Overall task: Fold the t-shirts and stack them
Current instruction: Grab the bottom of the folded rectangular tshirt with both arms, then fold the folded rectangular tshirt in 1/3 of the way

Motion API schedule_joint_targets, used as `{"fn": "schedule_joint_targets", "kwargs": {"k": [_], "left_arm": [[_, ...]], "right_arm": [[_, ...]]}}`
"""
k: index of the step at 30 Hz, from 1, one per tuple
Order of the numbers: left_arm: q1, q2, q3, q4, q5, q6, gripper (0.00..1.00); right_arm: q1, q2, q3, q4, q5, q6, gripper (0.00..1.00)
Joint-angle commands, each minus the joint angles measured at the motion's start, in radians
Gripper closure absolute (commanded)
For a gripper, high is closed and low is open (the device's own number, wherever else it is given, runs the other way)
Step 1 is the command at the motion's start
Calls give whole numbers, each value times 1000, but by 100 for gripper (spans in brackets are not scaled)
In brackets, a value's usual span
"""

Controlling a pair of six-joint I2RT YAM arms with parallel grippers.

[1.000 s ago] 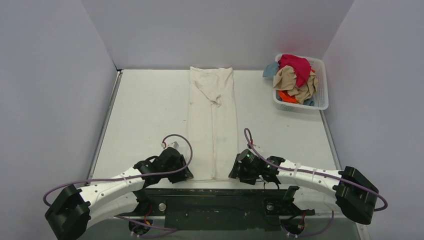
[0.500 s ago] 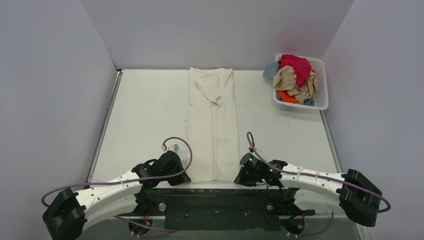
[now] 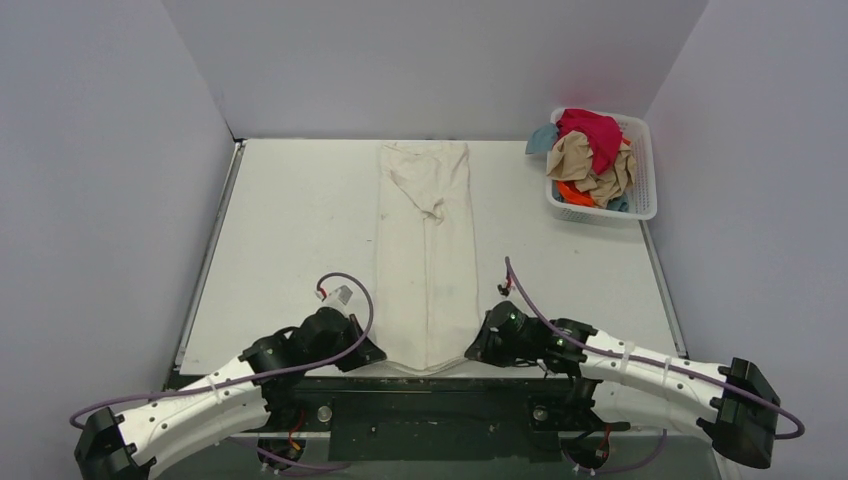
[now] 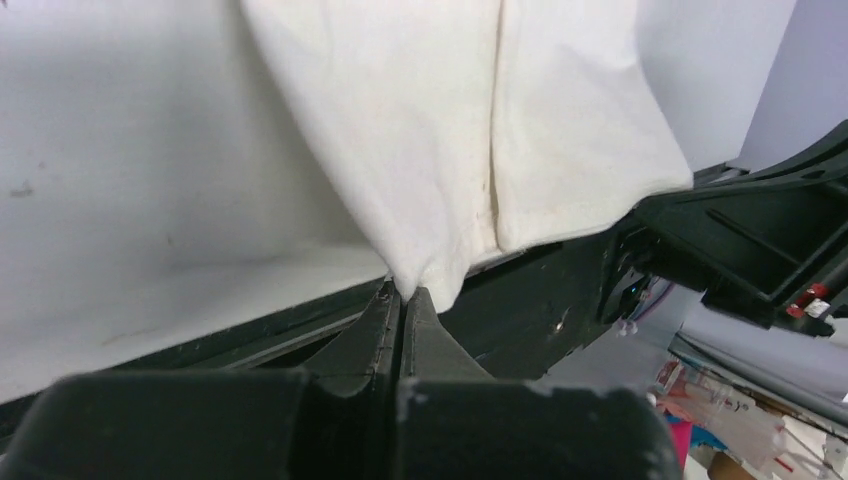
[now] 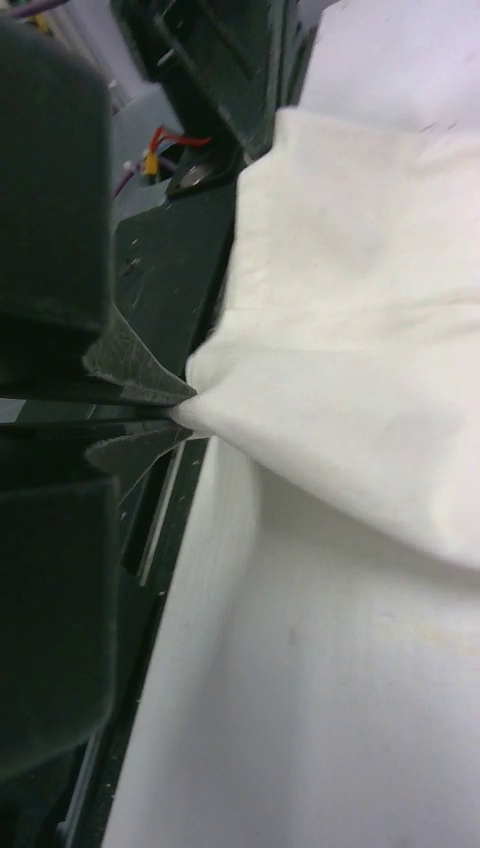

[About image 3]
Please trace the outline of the cream white t shirt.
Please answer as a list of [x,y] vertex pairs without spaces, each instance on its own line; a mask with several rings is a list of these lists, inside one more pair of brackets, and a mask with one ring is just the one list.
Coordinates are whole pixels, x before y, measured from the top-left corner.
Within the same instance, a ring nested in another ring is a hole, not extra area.
[[376,340],[397,369],[431,375],[481,326],[469,148],[385,142],[378,160]]

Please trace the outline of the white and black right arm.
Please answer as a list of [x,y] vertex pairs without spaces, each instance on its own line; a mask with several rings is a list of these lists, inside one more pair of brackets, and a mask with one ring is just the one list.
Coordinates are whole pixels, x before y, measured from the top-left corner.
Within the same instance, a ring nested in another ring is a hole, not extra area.
[[510,301],[487,311],[467,359],[501,368],[542,363],[575,382],[569,422],[628,423],[677,431],[708,442],[738,464],[772,463],[780,398],[748,360],[728,365],[667,356],[566,318],[545,322]]

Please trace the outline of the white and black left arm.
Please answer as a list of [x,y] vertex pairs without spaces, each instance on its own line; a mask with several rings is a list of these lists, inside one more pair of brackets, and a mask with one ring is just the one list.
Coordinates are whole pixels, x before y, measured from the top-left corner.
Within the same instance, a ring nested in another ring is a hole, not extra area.
[[353,315],[321,307],[182,390],[122,412],[98,409],[74,458],[85,479],[153,479],[233,434],[292,426],[299,406],[293,390],[307,371],[332,365],[349,372],[386,358]]

